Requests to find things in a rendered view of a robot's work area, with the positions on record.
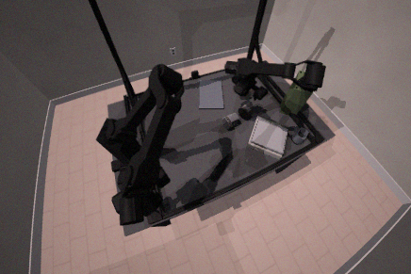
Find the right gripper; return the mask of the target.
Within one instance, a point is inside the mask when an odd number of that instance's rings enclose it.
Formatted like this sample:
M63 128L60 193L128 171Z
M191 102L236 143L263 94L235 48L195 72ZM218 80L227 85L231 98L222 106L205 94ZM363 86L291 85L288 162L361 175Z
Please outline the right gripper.
M159 175L158 175L158 179L156 181L157 186L162 188L163 186L165 186L169 182L170 182L170 178L168 177L168 175L166 174L164 169L161 167L161 170L160 170ZM115 210L118 214L120 214L120 212L119 212L119 209L120 209L119 199L120 198L121 198L121 192L114 195L112 197L112 200L111 200L113 205L114 205L114 208L115 208Z

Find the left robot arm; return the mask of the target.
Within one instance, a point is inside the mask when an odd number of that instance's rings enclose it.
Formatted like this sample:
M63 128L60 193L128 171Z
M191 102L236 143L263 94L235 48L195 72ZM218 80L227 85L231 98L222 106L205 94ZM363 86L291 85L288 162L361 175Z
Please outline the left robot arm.
M256 63L255 63L256 62ZM304 76L297 80L294 77L295 69L297 65L307 63ZM251 79L258 74L271 75L271 76L283 76L282 78L293 79L297 86L310 88L306 89L308 91L317 91L318 88L322 87L323 77L325 73L325 65L321 62L306 60L298 64L285 62L284 64L275 63L258 63L257 61L249 59L238 58L238 64L236 61L226 61L224 64L225 73L235 74L240 78L240 81L233 87L233 90L239 96L246 96L251 89L248 82L244 82L243 79ZM240 74L240 75L239 75ZM247 76L245 76L247 75ZM249 77L252 76L252 77ZM305 80L304 80L305 77ZM304 83L304 85L302 84Z

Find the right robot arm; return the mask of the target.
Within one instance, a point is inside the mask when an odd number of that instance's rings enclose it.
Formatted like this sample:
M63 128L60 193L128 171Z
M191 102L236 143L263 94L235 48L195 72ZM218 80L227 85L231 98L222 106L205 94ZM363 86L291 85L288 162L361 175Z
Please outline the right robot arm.
M108 127L103 128L107 144L120 140L133 142L137 127L156 106L140 150L129 163L120 165L117 181L122 196L119 199L120 225L143 222L143 216L148 217L162 204L159 193L153 192L161 168L159 157L175 115L181 109L185 91L182 74L164 64L152 69L148 84L150 89L144 91L126 117L110 119Z

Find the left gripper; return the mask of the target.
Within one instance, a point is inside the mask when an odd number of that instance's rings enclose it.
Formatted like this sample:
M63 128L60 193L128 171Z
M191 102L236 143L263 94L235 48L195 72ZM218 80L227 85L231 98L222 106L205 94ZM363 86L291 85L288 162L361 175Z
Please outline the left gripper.
M236 85L238 82L240 81L240 78L238 78L237 76L233 76L232 77L232 82ZM264 87L256 87L255 84L257 83L257 81L255 81L255 77L251 78L251 79L243 79L244 82L248 82L251 86L251 89L255 90L254 92L254 100L261 100L262 98L264 98L267 94L268 94L268 90L265 89Z

